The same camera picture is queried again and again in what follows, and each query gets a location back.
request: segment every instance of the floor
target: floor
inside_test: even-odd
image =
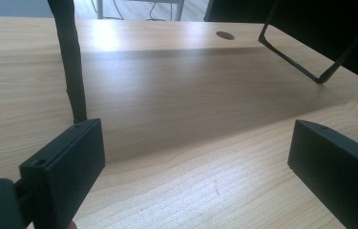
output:
[[[181,21],[202,22],[209,0],[186,0],[181,15]],[[126,0],[103,0],[104,17],[125,20],[175,20],[176,4],[138,2]],[[96,0],[74,0],[75,16],[77,19],[96,19]]]

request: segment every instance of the desk surface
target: desk surface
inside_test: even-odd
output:
[[[80,228],[340,228],[286,165],[295,119],[358,141],[358,76],[317,85],[261,25],[78,21],[89,117],[107,167]],[[227,31],[236,39],[215,35]],[[267,38],[315,73],[329,61]],[[52,19],[0,18],[0,177],[72,124]]]

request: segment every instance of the black cable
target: black cable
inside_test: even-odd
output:
[[[95,12],[98,13],[97,9],[95,8],[95,2],[92,0],[93,8],[95,9]]]
[[[124,17],[122,16],[121,12],[119,11],[119,8],[118,6],[116,5],[116,0],[113,0],[114,1],[114,5],[116,6],[116,11],[118,12],[119,17],[107,17],[105,16],[104,18],[106,19],[115,19],[115,20],[125,20]],[[92,0],[92,5],[93,5],[93,9],[95,9],[95,12],[98,13],[97,9],[95,8],[95,2]]]
[[[166,21],[166,20],[163,20],[163,19],[159,19],[159,18],[153,18],[152,17],[152,12],[153,12],[153,9],[155,8],[156,6],[156,3],[154,3],[153,7],[151,8],[150,12],[149,12],[149,17],[151,19],[147,19],[146,21]],[[170,4],[170,21],[173,20],[173,4],[171,3]]]
[[[114,1],[114,6],[116,6],[116,11],[118,12],[119,16],[121,17],[121,20],[125,20],[124,17],[122,16],[121,12],[119,11],[118,6],[116,5],[116,0],[113,0],[113,1]]]
[[[149,17],[151,18],[151,20],[155,20],[155,18],[152,17],[152,11],[155,8],[156,3],[154,3],[154,6],[152,7],[151,11],[149,12]]]

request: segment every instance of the black bracket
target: black bracket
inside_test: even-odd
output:
[[[358,228],[358,143],[297,120],[288,165],[347,228]]]
[[[0,178],[0,228],[65,229],[104,166],[100,119],[73,125],[20,165],[15,184]]]
[[[275,12],[277,11],[277,8],[280,4],[281,0],[277,0],[274,3],[273,8],[271,9],[271,12],[268,14],[267,20],[264,23],[262,32],[259,36],[259,41],[264,44],[266,47],[268,47],[270,50],[272,50],[274,53],[279,55],[282,59],[286,60],[289,64],[294,66],[296,69],[304,73],[306,76],[311,78],[313,81],[315,81],[318,84],[326,83],[336,72],[337,69],[339,69],[340,66],[345,62],[345,60],[350,56],[352,51],[357,47],[358,45],[358,35],[357,37],[351,42],[351,44],[348,45],[348,47],[343,51],[343,53],[337,58],[337,60],[328,68],[326,69],[319,77],[315,76],[313,73],[308,71],[306,68],[304,68],[302,65],[298,64],[295,60],[291,59],[284,53],[280,52],[276,48],[274,48],[273,45],[271,45],[267,39],[265,38],[265,32],[267,31],[268,25],[270,25],[273,16]]]

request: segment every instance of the wooden desk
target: wooden desk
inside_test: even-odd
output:
[[[80,228],[340,228],[286,165],[294,121],[358,141],[358,76],[316,85],[261,25],[78,21],[107,167]],[[228,31],[234,41],[216,31]],[[319,73],[328,60],[271,30]],[[0,18],[0,177],[72,124],[52,19]]]

